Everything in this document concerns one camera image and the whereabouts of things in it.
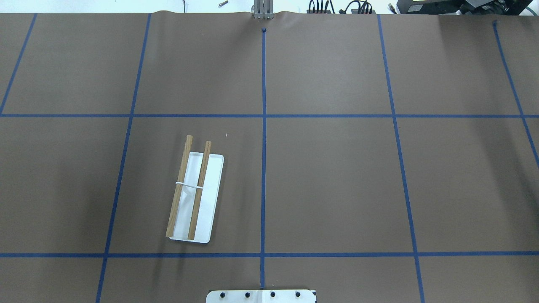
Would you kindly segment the white rack base tray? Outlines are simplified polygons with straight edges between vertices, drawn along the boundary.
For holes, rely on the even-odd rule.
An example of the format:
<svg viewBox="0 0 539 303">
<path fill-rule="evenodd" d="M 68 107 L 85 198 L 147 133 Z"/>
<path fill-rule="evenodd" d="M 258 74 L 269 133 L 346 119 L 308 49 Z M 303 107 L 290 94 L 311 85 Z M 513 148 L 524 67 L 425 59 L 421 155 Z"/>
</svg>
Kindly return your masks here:
<svg viewBox="0 0 539 303">
<path fill-rule="evenodd" d="M 202 155 L 202 153 L 190 152 L 187 172 L 184 179 L 185 183 L 197 185 Z M 214 215 L 217 208 L 218 192 L 221 185 L 223 165 L 223 155 L 209 155 L 195 239 L 187 239 L 196 193 L 196 189 L 188 187 L 182 188 L 175 230 L 173 236 L 169 239 L 202 244 L 210 242 Z"/>
</svg>

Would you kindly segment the wooden rack rod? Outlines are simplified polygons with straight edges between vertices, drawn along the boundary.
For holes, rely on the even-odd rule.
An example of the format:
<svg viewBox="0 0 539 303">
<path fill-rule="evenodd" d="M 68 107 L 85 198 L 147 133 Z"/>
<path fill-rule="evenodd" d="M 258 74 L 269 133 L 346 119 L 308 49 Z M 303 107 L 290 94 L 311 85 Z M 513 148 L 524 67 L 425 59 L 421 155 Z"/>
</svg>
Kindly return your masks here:
<svg viewBox="0 0 539 303">
<path fill-rule="evenodd" d="M 208 166 L 208 161 L 209 161 L 209 155 L 211 152 L 211 145 L 212 145 L 212 142 L 206 141 L 204 152 L 202 155 L 200 173 L 199 173 L 198 182 L 197 182 L 198 188 L 196 188 L 196 192 L 195 192 L 194 206 L 191 213 L 190 228 L 187 234 L 187 239 L 189 240 L 194 240 L 196 236 L 197 221 L 198 221 L 198 215 L 200 212 L 200 204 L 201 204 L 203 186 L 205 182 L 205 176 L 206 176 L 206 171 L 207 171 L 207 166 Z"/>
<path fill-rule="evenodd" d="M 191 150 L 191 146 L 192 146 L 192 141 L 193 141 L 193 136 L 187 135 L 185 145 L 184 145 L 184 149 L 183 149 L 183 153 L 181 155 L 181 164 L 180 164 L 180 168 L 179 168 L 179 174 L 178 174 L 178 177 L 177 177 L 177 180 L 176 180 L 176 183 L 175 183 L 175 191 L 174 191 L 174 196 L 173 196 L 173 203 L 171 205 L 170 215 L 169 215 L 168 224 L 167 224 L 167 230 L 166 230 L 166 234 L 165 234 L 165 236 L 167 238 L 172 237 L 173 233 L 174 233 L 174 230 L 175 230 L 175 225 L 176 225 L 177 216 L 178 216 L 178 212 L 179 212 L 179 204 L 180 204 L 180 199 L 181 199 L 181 192 L 182 192 L 182 188 L 183 188 L 185 175 L 186 175 L 186 172 L 187 172 L 187 164 L 188 164 L 189 157 L 190 157 L 190 150 Z"/>
</svg>

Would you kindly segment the black equipment box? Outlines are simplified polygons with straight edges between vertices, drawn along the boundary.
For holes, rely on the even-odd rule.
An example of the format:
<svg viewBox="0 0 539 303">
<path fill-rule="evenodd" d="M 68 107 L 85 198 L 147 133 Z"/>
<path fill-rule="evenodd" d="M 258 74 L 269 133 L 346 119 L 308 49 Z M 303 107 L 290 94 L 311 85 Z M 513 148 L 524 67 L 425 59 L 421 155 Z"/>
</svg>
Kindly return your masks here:
<svg viewBox="0 0 539 303">
<path fill-rule="evenodd" d="M 518 16 L 531 0 L 397 0 L 402 15 L 507 15 Z"/>
</svg>

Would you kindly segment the aluminium frame post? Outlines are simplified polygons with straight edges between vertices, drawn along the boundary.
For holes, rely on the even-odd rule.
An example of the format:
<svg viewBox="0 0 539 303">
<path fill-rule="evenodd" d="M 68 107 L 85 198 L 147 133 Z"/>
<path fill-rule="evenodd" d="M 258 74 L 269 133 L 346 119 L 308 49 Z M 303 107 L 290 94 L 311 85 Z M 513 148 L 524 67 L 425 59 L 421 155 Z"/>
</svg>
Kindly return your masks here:
<svg viewBox="0 0 539 303">
<path fill-rule="evenodd" d="M 252 6 L 254 19 L 273 19 L 275 15 L 273 11 L 273 4 L 273 0 L 255 0 Z"/>
</svg>

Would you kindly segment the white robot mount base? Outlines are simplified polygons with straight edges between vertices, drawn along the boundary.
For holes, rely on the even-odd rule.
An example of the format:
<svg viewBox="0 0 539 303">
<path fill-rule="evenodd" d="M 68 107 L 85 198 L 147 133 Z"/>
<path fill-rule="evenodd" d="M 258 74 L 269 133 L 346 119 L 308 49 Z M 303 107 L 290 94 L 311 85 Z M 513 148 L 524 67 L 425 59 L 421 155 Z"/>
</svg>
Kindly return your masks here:
<svg viewBox="0 0 539 303">
<path fill-rule="evenodd" d="M 206 303 L 317 303 L 314 290 L 219 290 L 210 291 Z"/>
</svg>

